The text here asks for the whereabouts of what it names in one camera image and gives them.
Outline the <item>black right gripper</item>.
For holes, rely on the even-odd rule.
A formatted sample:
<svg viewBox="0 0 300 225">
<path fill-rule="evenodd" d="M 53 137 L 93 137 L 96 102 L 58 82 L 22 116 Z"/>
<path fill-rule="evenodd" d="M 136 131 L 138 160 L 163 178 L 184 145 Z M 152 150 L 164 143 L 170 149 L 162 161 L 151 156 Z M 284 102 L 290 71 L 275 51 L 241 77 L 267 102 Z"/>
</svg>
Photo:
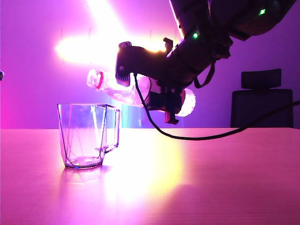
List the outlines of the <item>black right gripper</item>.
<svg viewBox="0 0 300 225">
<path fill-rule="evenodd" d="M 156 80 L 157 85 L 167 89 L 181 90 L 189 86 L 196 77 L 194 67 L 185 62 L 183 52 L 177 46 L 173 50 L 173 40 L 165 37 L 165 56 L 158 52 L 158 60 L 153 66 L 150 78 Z M 151 91 L 149 94 L 149 110 L 163 111 L 165 123 L 177 124 L 175 114 L 178 114 L 182 107 L 182 98 L 179 93 Z"/>
</svg>

